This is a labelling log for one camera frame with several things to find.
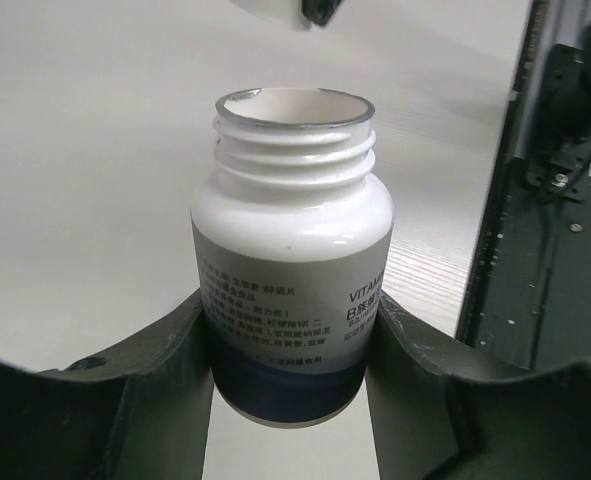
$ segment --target black machine part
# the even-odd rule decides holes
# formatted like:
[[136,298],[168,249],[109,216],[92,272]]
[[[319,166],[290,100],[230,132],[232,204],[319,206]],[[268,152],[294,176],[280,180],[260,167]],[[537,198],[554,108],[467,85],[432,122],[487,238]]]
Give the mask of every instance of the black machine part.
[[456,337],[521,368],[591,356],[591,0],[536,0]]
[[[199,479],[213,381],[199,292],[65,371],[0,363],[1,479]],[[384,295],[366,385],[382,480],[591,479],[591,360],[530,373]]]

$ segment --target white object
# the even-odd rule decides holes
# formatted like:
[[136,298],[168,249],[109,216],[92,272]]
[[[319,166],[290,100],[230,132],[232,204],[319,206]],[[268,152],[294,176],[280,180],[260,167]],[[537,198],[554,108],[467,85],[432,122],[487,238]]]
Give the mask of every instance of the white object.
[[192,208],[212,323],[280,370],[355,365],[393,226],[390,195],[371,173],[374,107],[335,91],[275,88],[229,95],[217,109],[218,168]]
[[308,31],[311,22],[302,13],[301,0],[230,0],[243,10],[291,30]]

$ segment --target white plastic bottle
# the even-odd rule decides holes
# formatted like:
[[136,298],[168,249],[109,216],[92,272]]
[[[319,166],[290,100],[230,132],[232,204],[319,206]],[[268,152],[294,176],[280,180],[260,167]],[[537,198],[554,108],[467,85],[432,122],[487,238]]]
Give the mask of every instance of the white plastic bottle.
[[393,226],[373,105],[262,88],[217,104],[217,168],[191,209],[213,375],[241,412],[307,425],[348,404]]

